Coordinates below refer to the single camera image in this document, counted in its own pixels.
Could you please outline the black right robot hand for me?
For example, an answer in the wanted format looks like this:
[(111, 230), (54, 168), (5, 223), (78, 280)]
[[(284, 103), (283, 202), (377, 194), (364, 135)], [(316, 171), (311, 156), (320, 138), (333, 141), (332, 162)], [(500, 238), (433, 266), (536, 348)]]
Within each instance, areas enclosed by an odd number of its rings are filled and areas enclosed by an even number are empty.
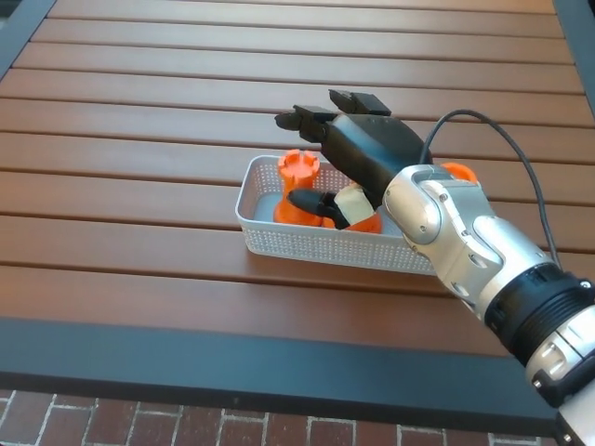
[(331, 89), (338, 112), (295, 105), (275, 116), (284, 130), (321, 146), (321, 154), (350, 185), (337, 191), (296, 187), (286, 194), (296, 209), (317, 216), (336, 230), (379, 233), (377, 209), (392, 179), (404, 168), (430, 164), (423, 140), (375, 95)]

